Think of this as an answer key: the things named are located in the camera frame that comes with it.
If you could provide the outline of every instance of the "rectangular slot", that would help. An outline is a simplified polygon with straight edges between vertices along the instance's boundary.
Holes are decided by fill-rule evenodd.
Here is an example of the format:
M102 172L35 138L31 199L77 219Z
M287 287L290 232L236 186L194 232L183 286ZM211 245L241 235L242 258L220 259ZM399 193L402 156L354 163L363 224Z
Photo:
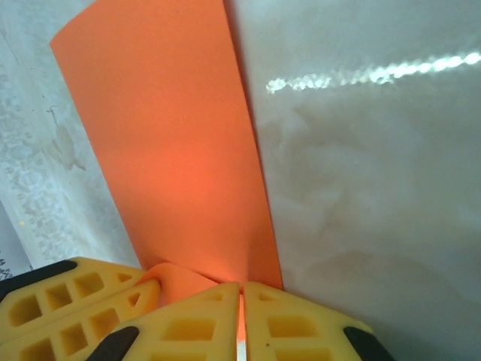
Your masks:
M50 339L44 340L27 347L20 352L22 361L56 361Z
M173 320L165 330L162 339L166 341L209 341L213 337L215 328L215 320Z
M329 350L276 350L277 361L333 361Z
M104 282L97 272L75 278L74 283L81 298L90 296L104 288Z
M286 315L268 318L271 337L315 337L319 336L312 321L304 316Z
M60 284L45 291L48 304L52 311L62 308L72 303L72 298L67 289L67 285Z
M90 318L90 324L98 339L102 339L113 331L119 324L119 316L117 312L110 308L101 314L96 314Z
M41 315L42 311L37 297L32 295L17 301L10 309L8 318L10 319L10 324L17 327L39 318Z
M85 333L79 323L60 332L60 337L67 356L73 355L87 346Z

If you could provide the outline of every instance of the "white marble surface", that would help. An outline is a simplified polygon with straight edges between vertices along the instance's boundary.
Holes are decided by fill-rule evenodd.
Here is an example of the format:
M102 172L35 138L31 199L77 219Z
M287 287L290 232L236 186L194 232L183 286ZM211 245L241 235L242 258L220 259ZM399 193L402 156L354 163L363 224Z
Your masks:
M137 262L48 47L89 2L0 0L0 198L34 266ZM479 359L481 4L234 8L287 290L400 360Z
M286 289L399 359L479 359L481 3L237 9Z

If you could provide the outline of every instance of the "orange paper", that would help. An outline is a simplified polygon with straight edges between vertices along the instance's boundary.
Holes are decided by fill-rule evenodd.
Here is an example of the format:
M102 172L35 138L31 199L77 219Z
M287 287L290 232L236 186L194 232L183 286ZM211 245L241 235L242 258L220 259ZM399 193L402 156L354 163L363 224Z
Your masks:
M51 43L144 268L281 287L222 0L98 0Z

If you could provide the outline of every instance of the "patterned surface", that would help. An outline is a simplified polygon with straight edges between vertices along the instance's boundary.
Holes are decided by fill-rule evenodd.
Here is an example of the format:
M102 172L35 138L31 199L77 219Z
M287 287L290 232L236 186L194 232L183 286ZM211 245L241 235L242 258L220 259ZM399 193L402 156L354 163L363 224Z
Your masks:
M138 264L49 47L89 2L0 0L0 198L35 268Z

